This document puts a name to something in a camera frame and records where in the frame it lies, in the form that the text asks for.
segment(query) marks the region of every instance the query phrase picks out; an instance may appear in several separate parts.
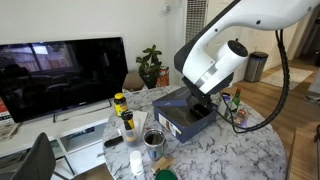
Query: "television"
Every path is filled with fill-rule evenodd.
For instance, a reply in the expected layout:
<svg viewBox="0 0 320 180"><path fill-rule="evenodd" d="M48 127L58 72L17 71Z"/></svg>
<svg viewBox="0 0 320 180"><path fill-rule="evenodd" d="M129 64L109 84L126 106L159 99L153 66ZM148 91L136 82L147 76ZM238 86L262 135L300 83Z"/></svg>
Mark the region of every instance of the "television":
<svg viewBox="0 0 320 180"><path fill-rule="evenodd" d="M121 37L0 45L0 96L15 122L112 98L127 73Z"/></svg>

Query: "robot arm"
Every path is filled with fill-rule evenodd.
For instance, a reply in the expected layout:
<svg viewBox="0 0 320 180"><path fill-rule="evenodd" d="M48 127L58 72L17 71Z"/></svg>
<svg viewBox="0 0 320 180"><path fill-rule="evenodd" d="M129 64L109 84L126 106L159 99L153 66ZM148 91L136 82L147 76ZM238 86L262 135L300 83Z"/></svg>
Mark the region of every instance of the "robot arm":
<svg viewBox="0 0 320 180"><path fill-rule="evenodd" d="M204 94L217 91L248 56L237 41L228 41L215 57L204 48L215 36L231 26L259 30L279 30L298 22L312 11L320 0L235 0L214 18L174 57L175 68Z"/></svg>

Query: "cord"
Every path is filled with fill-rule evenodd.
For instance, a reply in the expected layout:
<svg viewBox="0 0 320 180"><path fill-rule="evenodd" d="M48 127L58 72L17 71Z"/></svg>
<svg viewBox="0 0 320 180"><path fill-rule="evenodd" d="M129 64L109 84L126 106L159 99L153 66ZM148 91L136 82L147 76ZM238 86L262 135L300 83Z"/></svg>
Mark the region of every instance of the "cord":
<svg viewBox="0 0 320 180"><path fill-rule="evenodd" d="M281 112L282 108L284 107L284 104L286 102L287 96L288 96L288 92L289 92L289 79L290 79L290 74L289 74L289 66L288 66L288 58L287 58L287 53L285 51L285 47L283 44L283 29L280 30L280 37L279 37L279 32L275 31L275 35L277 38L277 42L278 42L278 48L279 48L279 52L280 52L280 57L281 57L281 63L282 63L282 69L283 69L283 87L282 87L282 92L281 92L281 96L280 99L278 101L277 106L275 107L275 109L273 110L273 112L269 115L269 117L267 117L264 121L262 121L260 124L257 124L255 126L252 127L241 127L238 124L234 123L234 119L233 119L233 115L231 112L230 107L227 105L227 103L225 102L224 98L222 97L222 94L220 93L220 96L222 97L222 100L224 101L225 105L227 106L227 109L231 115L231 121L230 119L225 118L222 114L220 114L218 112L218 110L215 110L217 112L217 114L219 116L222 117L223 120L225 120L226 122L228 122L229 124L232 125L233 131L235 133L246 133L246 132L250 132L250 131L255 131L258 129L261 129L263 127L265 127L266 125L268 125L269 123L271 123L271 121L273 121L278 114Z"/></svg>

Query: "plant pot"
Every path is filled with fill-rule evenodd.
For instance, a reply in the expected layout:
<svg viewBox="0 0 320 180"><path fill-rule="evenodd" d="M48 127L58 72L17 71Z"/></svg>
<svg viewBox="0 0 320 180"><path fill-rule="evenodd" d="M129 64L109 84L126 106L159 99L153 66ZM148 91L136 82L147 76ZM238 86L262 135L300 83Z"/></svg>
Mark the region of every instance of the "plant pot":
<svg viewBox="0 0 320 180"><path fill-rule="evenodd" d="M140 77L142 78L148 89L156 87L157 77L155 76L155 74L140 73Z"/></svg>

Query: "round table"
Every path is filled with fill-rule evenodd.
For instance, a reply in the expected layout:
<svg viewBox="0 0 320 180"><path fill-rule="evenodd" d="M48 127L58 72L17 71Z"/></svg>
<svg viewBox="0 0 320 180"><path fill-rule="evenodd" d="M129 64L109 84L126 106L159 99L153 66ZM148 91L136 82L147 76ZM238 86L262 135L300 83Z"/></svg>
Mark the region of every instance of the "round table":
<svg viewBox="0 0 320 180"><path fill-rule="evenodd" d="M174 158L170 169L181 179L285 179L286 155L277 133L268 125L258 131L236 134L232 127L217 115L217 120L185 143L180 143L154 118L152 101L178 89L178 86L155 88L126 94L128 108L147 112L145 128L165 132L165 156ZM264 118L241 102L248 111L250 123ZM119 136L117 128L122 120L113 114L105 127L103 141ZM138 150L143 156L144 174L131 173L129 154L132 149L124 142L104 148L106 164L114 179L154 179L154 164L146 153L143 141Z"/></svg>

